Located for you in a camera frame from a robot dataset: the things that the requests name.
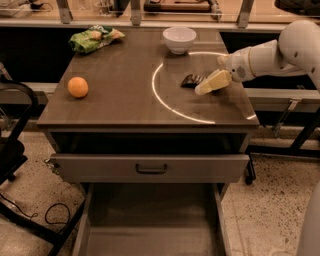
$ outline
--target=curved line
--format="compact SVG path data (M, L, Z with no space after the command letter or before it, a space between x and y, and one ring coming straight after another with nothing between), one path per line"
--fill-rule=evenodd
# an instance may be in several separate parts
M197 55L197 54L210 54L210 55L226 55L226 54L222 54L222 53L214 53L214 52L190 52L189 55ZM168 104L166 104L162 99L161 97L158 95L157 91L156 91L156 88L155 88L155 78L158 74L158 72L160 71L160 69L162 68L163 66L163 63L161 63L159 65L159 67L156 68L155 72L153 73L153 76L152 76L152 90L153 90L153 93L154 95L156 96L157 100L164 106L166 107L167 109L169 109L170 111L172 111L173 113L179 115L179 116L182 116L186 119L189 119L189 120L192 120L192 121L195 121L195 122L199 122L199 123L205 123L205 124L215 124L216 122L215 121L210 121L210 120L203 120L203 119L198 119L198 118L193 118L193 117L190 117L190 116L187 116L185 114L182 114L180 113L179 111L171 108Z

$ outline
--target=cable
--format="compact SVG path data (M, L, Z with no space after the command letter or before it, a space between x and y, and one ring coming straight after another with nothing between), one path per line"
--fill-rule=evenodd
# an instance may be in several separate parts
M21 212L24 216L28 217L30 220L31 220L32 218L34 218L34 217L38 217L38 213L34 213L34 214L32 214L32 215L26 214L24 211L21 210L21 208L20 208L17 204L15 204L14 202L12 202L12 201L9 200L8 198L6 198L6 197L5 197L4 195L2 195L1 193L0 193L0 197L2 197L5 201L7 201L7 202L9 202L10 204L12 204L13 206L15 206L15 207L19 210L19 212Z
M50 211L53 207L56 207L56 206L59 206L59 205L60 205L60 206L64 206L64 207L67 209L67 211L68 211L68 220L67 220L66 222L51 222L51 221L49 221L49 220L48 220L48 213L49 213L49 211ZM45 214L45 216L44 216L45 221L46 221L48 224L50 224L50 225L57 225L57 224L64 224L64 225L65 225L65 226L59 231L59 233L61 233L61 232L64 230L64 228L68 225L68 223L70 222L70 218L71 218L70 210L69 210L68 206L65 205L65 204L63 204L63 203L56 203L56 204L51 205L51 206L49 207L49 209L46 211L46 214Z
M12 204L13 206L15 206L19 212L21 212L24 216L28 217L30 220L32 218L35 218L35 217L38 217L38 213L34 213L32 215L28 215L26 214L24 211L21 210L21 208L14 202L12 202L10 199L6 198L3 194L0 193L0 197L3 198L5 201L9 202L10 204ZM52 210L53 207L56 207L56 206L64 206L66 209L67 209L67 212L68 212L68 219L66 222L61 222L61 221L58 221L58 222L51 222L48 220L48 214L50 212L50 210ZM70 209L68 208L67 205L63 204L63 203L55 203L53 205L51 205L48 210L46 211L45 213L45 216L44 216L44 219L45 221L50 224L50 225L60 225L60 224L63 224L65 225L62 229L60 229L60 231L58 233L61 233L66 227L67 225L69 224L70 222L70 219L71 219L71 214L70 214Z

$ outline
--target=black chair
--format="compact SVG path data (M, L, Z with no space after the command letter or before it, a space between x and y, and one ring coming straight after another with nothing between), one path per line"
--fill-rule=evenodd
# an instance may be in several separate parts
M27 157L24 155L24 145L18 140L18 137L25 128L32 112L38 106L37 95L32 89L20 82L7 80L2 76L0 91L3 90L21 91L29 97L31 103L24 110L8 137L2 137L0 133L0 185L6 180L13 181L14 172L27 161Z
M0 77L0 92L3 90L18 90L25 93L30 99L30 105L26 107L8 137L2 137L0 130L0 185L6 180L13 181L15 178L14 172L27 161L27 157L24 155L24 145L18 140L18 137L25 128L33 111L38 106L37 95L31 88L23 83L7 80L2 76ZM17 214L2 202L0 202L0 215L3 215L12 223L26 228L31 234L53 244L49 255L55 256L81 218L83 208L84 202L61 232L54 232L33 222L30 218Z

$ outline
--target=countertop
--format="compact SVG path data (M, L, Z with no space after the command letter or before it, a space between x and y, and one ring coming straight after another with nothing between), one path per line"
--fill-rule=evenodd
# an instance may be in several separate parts
M180 87L186 75L208 75L217 68L217 54L226 53L217 31L196 29L189 53L174 55L165 46L163 29L121 29L125 38L75 55L38 120L40 128L257 127L241 83L204 96ZM74 76L89 84L83 99L67 90Z

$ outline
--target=drawer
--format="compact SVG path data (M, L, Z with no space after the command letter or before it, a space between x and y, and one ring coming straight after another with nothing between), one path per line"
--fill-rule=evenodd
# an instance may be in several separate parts
M230 255L216 185L90 184L73 256Z
M87 155L53 154L61 177L69 182L230 183L243 174L247 155Z

